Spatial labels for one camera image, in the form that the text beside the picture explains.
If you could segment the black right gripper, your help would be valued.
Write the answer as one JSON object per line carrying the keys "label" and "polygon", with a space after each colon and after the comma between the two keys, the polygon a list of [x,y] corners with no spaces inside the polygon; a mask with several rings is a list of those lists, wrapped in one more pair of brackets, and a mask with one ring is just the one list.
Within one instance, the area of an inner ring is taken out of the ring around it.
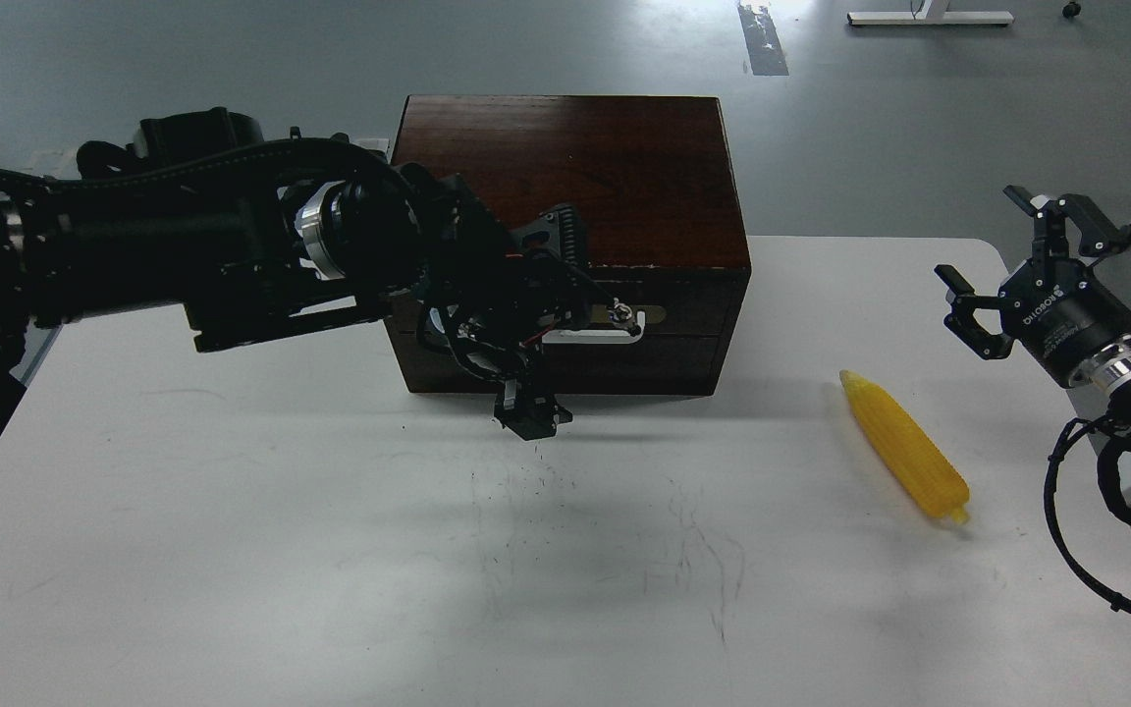
{"label": "black right gripper", "polygon": [[[1060,388],[1081,388],[1087,359],[1110,345],[1131,345],[1131,309],[1073,258],[1068,229],[1080,234],[1078,258],[1096,261],[1130,249],[1131,224],[1119,227],[1086,195],[1048,197],[1018,186],[1002,192],[1031,218],[1031,261],[1010,274],[999,296],[979,295],[952,265],[938,264],[947,287],[943,325],[981,359],[1010,357],[1018,340]],[[1001,312],[1002,331],[979,324],[979,310]]]}

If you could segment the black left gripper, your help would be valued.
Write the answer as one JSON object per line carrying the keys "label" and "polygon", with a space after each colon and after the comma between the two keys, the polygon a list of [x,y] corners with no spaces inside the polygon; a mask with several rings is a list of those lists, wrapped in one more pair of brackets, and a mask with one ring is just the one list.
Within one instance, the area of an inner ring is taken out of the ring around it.
{"label": "black left gripper", "polygon": [[523,227],[504,227],[457,175],[416,164],[383,179],[329,188],[329,279],[351,299],[333,327],[390,317],[392,299],[417,300],[422,348],[468,376],[499,382],[493,414],[523,440],[556,436],[573,421],[551,389],[535,340],[638,340],[642,310],[611,295],[589,273],[588,232],[575,205],[556,204]]}

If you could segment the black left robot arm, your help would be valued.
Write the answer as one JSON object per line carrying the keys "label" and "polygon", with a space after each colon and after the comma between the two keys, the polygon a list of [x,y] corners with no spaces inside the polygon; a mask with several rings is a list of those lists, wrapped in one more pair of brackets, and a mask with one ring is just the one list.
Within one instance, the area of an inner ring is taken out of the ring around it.
{"label": "black left robot arm", "polygon": [[495,385],[500,424],[538,440],[571,421],[549,336],[596,307],[642,336],[640,310],[592,278],[573,206],[507,229],[461,176],[343,133],[269,140],[211,107],[83,143],[76,162],[75,180],[0,169],[0,388],[28,328],[179,304],[211,353],[381,321],[411,295],[417,344]]}

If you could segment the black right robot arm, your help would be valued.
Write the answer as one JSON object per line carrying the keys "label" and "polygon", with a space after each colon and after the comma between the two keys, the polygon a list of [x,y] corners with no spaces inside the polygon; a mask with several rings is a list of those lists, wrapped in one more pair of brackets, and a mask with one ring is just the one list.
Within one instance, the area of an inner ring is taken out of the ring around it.
{"label": "black right robot arm", "polygon": [[1104,505],[1131,527],[1119,460],[1131,454],[1131,309],[1096,277],[1096,268],[1131,247],[1131,219],[1116,225],[1085,195],[1045,196],[1005,187],[1031,219],[1031,255],[1001,283],[995,295],[978,294],[959,271],[940,264],[948,288],[943,322],[982,359],[1009,357],[1020,344],[1050,379],[1064,389],[1094,386],[1107,399],[1097,419],[1072,419],[1060,431],[1043,482],[1043,512],[1056,551],[1088,589],[1114,612],[1131,615],[1131,600],[1078,564],[1056,517],[1057,474],[1078,439],[1099,434],[1097,484]]}

